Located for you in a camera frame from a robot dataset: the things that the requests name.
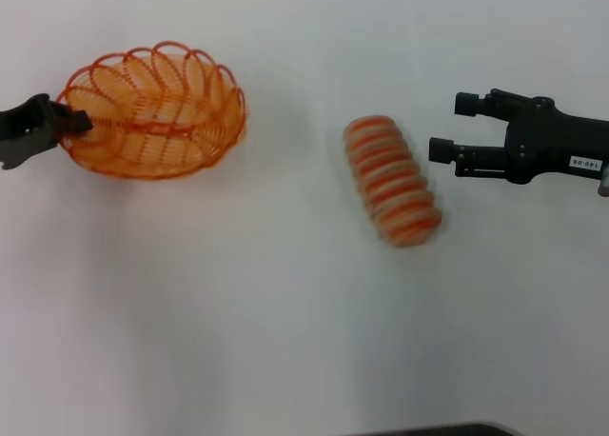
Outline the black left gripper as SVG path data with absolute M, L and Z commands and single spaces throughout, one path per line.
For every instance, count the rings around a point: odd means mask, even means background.
M 1 169 L 14 169 L 31 157 L 55 149 L 55 136 L 80 135 L 93 129 L 84 110 L 50 101 L 48 94 L 1 112 Z

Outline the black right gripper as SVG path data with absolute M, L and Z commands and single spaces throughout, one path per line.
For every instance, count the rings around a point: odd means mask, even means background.
M 505 149 L 429 139 L 428 160 L 454 163 L 457 177 L 505 178 L 524 185 L 538 175 L 555 172 L 608 183 L 606 121 L 566 114 L 547 97 L 531 98 L 500 89 L 483 97 L 459 92 L 455 113 L 508 123 Z

